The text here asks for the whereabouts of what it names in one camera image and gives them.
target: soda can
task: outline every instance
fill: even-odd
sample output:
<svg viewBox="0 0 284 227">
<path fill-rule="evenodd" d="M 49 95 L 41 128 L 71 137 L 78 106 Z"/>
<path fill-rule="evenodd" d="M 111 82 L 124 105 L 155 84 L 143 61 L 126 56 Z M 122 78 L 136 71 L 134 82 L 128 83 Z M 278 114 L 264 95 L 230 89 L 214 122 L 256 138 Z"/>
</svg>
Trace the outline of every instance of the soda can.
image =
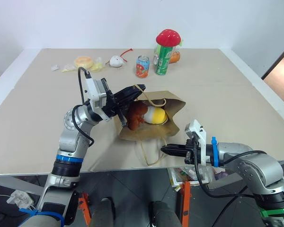
<svg viewBox="0 0 284 227">
<path fill-rule="evenodd" d="M 136 76 L 139 78 L 145 78 L 148 75 L 148 69 L 150 68 L 150 59 L 147 56 L 140 55 L 137 59 Z"/>
<path fill-rule="evenodd" d="M 169 66 L 169 60 L 172 54 L 173 47 L 161 46 L 156 73 L 158 75 L 165 75 L 167 67 Z"/>
</svg>

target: white wall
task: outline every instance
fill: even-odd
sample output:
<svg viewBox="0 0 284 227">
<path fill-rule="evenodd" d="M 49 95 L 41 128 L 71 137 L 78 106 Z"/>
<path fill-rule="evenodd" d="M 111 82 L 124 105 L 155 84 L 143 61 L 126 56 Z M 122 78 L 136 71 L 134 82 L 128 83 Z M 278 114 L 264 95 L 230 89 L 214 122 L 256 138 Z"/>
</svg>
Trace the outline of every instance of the white wall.
<svg viewBox="0 0 284 227">
<path fill-rule="evenodd" d="M 157 34 L 172 28 L 185 48 L 233 48 L 253 69 L 269 68 L 284 50 L 282 10 L 284 0 L 0 0 L 0 40 L 8 34 L 11 51 L 152 48 Z"/>
<path fill-rule="evenodd" d="M 255 0 L 232 50 L 260 77 L 284 51 L 284 0 Z"/>
<path fill-rule="evenodd" d="M 21 53 L 23 48 L 8 35 L 0 34 L 0 75 Z"/>
</svg>

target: green can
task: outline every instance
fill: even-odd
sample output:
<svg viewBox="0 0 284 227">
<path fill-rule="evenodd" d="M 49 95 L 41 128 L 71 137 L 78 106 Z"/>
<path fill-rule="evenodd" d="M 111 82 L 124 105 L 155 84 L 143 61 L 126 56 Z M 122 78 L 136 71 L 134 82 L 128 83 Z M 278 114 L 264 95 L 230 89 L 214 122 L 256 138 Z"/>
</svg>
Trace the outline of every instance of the green can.
<svg viewBox="0 0 284 227">
<path fill-rule="evenodd" d="M 171 57 L 173 47 L 161 46 L 156 73 L 158 75 L 165 75 L 167 67 L 169 66 L 169 60 Z"/>
</svg>

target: yellow plush toy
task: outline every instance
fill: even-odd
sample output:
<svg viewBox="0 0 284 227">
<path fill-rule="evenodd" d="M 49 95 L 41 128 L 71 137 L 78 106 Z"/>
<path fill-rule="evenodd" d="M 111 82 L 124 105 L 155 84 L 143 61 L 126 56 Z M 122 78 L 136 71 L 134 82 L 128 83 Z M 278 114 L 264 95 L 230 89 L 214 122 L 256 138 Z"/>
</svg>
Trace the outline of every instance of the yellow plush toy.
<svg viewBox="0 0 284 227">
<path fill-rule="evenodd" d="M 143 119 L 149 124 L 163 124 L 168 120 L 165 110 L 160 107 L 148 106 Z"/>
</svg>

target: table leg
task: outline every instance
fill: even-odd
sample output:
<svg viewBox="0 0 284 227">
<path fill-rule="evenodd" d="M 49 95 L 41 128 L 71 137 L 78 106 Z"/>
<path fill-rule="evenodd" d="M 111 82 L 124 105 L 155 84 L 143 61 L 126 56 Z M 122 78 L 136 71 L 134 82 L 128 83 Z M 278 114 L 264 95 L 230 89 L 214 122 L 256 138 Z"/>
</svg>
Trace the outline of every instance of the table leg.
<svg viewBox="0 0 284 227">
<path fill-rule="evenodd" d="M 43 191 L 43 187 L 41 186 L 22 181 L 12 176 L 0 176 L 0 186 L 24 191 L 35 195 L 41 195 Z"/>
</svg>

